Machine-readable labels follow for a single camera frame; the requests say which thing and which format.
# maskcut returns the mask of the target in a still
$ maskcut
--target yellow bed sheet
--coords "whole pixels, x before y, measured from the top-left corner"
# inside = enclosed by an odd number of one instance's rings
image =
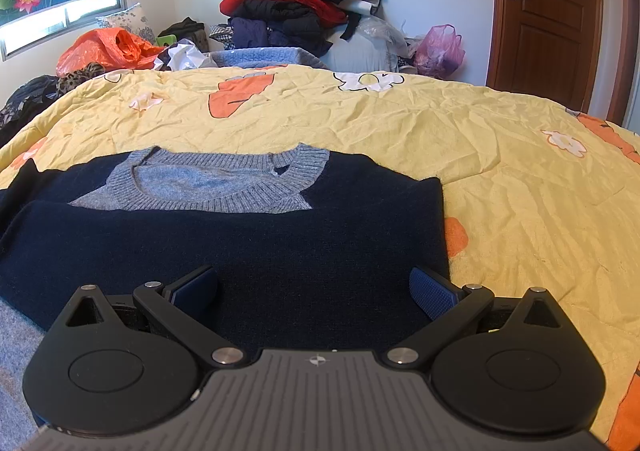
[[[163,101],[129,105],[152,92]],[[110,73],[0,150],[0,186],[33,157],[64,170],[159,145],[277,152],[299,142],[444,184],[452,280],[551,291],[603,366],[607,439],[640,359],[640,138],[541,98],[398,74],[303,66]]]

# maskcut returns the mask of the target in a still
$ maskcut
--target window frame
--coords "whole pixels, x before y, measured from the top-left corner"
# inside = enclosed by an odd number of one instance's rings
[[[64,4],[60,4],[58,6],[53,6],[47,9],[43,9],[44,11],[48,11],[49,9],[55,9],[58,7],[65,7],[66,5],[72,4],[74,2],[78,2],[80,0],[70,0],[68,2],[65,2]],[[19,54],[27,51],[30,48],[33,48],[35,46],[41,45],[49,40],[52,40],[53,38],[57,38],[59,36],[62,36],[63,34],[66,34],[68,32],[71,32],[73,30],[78,30],[79,28],[83,28],[86,27],[87,25],[90,25],[91,23],[95,23],[95,19],[99,18],[100,16],[107,16],[108,14],[113,14],[114,12],[119,12],[119,11],[123,11],[127,9],[127,1],[126,0],[118,0],[118,3],[116,6],[110,7],[110,8],[103,8],[100,9],[99,11],[95,11],[92,12],[91,14],[85,15],[82,18],[80,18],[79,20],[76,20],[74,22],[70,22],[69,21],[69,17],[68,17],[68,13],[66,11],[66,7],[65,7],[65,26],[62,28],[59,28],[58,30],[47,34],[46,36],[39,38],[38,40],[34,40],[31,41],[31,43],[28,43],[26,45],[23,45],[20,48],[17,48],[16,50],[12,50],[9,54],[7,54],[6,52],[6,47],[4,44],[4,38],[2,37],[2,35],[0,34],[0,57],[2,59],[2,61],[7,61],[15,56],[18,56]],[[31,16],[25,16],[23,18],[20,18],[19,21],[22,20],[28,20]]]

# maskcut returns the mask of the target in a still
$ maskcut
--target sweater collar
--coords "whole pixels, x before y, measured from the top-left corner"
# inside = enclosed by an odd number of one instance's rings
[[[174,154],[157,146],[132,152],[108,177],[106,186],[124,210],[205,210],[211,212],[250,212],[267,208],[286,196],[311,186],[324,170],[329,151],[299,144],[279,154]],[[273,171],[289,166],[274,182],[256,182],[241,190],[204,201],[166,200],[143,192],[135,179],[135,168],[154,166],[192,166],[225,170],[255,169]]]

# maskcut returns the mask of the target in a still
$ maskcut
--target window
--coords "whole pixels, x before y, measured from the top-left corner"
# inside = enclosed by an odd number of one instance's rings
[[[50,36],[124,8],[124,0],[74,0],[0,27],[2,59]]]

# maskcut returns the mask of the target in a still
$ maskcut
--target leopard print cloth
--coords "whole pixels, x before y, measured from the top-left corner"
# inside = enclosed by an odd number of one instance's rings
[[[58,80],[57,84],[58,97],[62,97],[74,88],[79,87],[85,81],[101,76],[105,72],[106,70],[100,63],[92,61],[86,67],[76,70],[75,72],[68,73],[66,76],[62,76]]]

